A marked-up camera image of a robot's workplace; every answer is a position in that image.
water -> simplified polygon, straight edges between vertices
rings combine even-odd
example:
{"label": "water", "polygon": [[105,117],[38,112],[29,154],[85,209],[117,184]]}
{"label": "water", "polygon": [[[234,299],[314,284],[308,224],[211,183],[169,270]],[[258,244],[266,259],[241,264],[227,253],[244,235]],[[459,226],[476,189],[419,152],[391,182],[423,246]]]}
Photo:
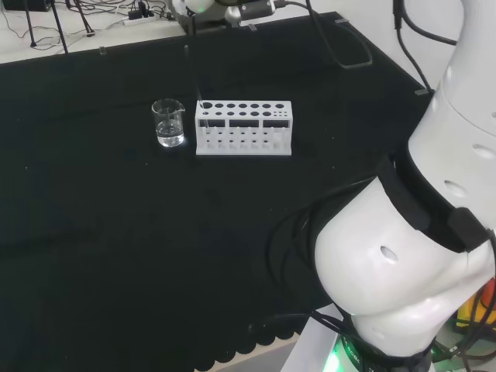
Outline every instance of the water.
{"label": "water", "polygon": [[164,120],[157,126],[157,139],[164,147],[179,146],[184,142],[182,125],[177,120]]}

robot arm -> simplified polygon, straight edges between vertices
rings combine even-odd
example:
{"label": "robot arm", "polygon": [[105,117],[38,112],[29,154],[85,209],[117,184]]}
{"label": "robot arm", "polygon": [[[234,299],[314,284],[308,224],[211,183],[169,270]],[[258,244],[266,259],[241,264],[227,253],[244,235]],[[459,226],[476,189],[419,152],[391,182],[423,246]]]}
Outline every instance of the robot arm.
{"label": "robot arm", "polygon": [[255,2],[250,0],[242,0],[241,2],[238,0],[173,0],[174,9],[183,16],[188,14],[188,10],[202,14],[216,3],[226,8],[224,19],[233,26],[238,26],[241,21],[272,16],[276,9],[286,6],[281,0]]}
{"label": "robot arm", "polygon": [[[325,291],[362,339],[396,358],[425,353],[494,276],[486,229],[496,228],[496,2],[462,3],[453,59],[408,145],[315,241]],[[178,12],[214,4],[174,0]],[[283,6],[246,2],[224,17],[237,25]]]}

test tube rack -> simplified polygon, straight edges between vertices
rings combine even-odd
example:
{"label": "test tube rack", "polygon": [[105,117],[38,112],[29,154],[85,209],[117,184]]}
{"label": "test tube rack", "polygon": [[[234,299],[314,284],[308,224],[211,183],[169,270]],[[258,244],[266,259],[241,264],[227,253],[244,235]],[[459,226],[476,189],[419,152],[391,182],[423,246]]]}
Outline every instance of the test tube rack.
{"label": "test tube rack", "polygon": [[197,155],[291,155],[290,101],[198,101]]}

tripod leg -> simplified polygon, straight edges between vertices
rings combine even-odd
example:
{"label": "tripod leg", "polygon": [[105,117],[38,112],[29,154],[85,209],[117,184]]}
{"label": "tripod leg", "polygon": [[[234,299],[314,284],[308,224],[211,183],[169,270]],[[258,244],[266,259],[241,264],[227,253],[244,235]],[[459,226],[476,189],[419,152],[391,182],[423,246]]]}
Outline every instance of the tripod leg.
{"label": "tripod leg", "polygon": [[29,17],[29,7],[28,0],[24,0],[24,10],[26,11],[26,18],[28,20],[29,34],[31,36],[31,47],[35,47],[36,43],[34,41],[33,28],[31,26],[31,18]]}
{"label": "tripod leg", "polygon": [[64,52],[67,55],[67,54],[69,54],[69,52],[67,50],[67,45],[65,43],[65,37],[64,37],[64,33],[62,32],[62,27],[60,26],[60,20],[59,20],[58,14],[57,14],[57,9],[55,8],[55,1],[50,0],[50,3],[52,4],[53,16],[55,17],[55,22],[57,23],[57,28],[58,28],[59,34],[60,34],[60,40],[62,40],[62,45],[64,46]]}
{"label": "tripod leg", "polygon": [[79,2],[79,0],[74,0],[74,4],[76,4],[77,10],[79,10],[79,14],[81,14],[81,18],[83,19],[86,33],[94,33],[95,31],[93,31],[93,29],[89,25],[88,21],[86,20],[86,17],[84,17],[83,9],[81,9],[81,3]]}

table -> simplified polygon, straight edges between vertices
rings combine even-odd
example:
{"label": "table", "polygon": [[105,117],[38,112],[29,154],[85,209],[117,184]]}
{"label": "table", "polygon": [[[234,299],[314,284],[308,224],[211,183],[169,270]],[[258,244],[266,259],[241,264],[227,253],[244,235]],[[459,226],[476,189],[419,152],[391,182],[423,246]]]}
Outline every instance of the table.
{"label": "table", "polygon": [[[362,61],[340,18],[325,16],[336,53]],[[292,157],[195,156],[186,43],[205,100],[292,101]],[[301,307],[270,281],[267,234],[373,172],[429,102],[373,54],[373,67],[341,70],[292,19],[2,65],[2,370],[190,372],[297,329],[247,332]],[[184,104],[187,146],[158,145],[157,98]],[[286,276],[307,305],[327,304],[298,262]]]}

